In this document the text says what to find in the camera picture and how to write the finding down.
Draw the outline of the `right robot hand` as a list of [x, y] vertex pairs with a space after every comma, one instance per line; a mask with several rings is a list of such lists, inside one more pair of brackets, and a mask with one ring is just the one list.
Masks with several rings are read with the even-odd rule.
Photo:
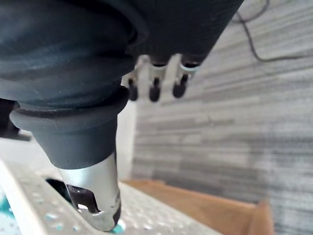
[[164, 65], [179, 53], [184, 65], [200, 64], [241, 4], [1, 1], [0, 96], [19, 103], [12, 122], [33, 134], [97, 230], [112, 230], [121, 213], [115, 138], [129, 95], [122, 77], [141, 55]]

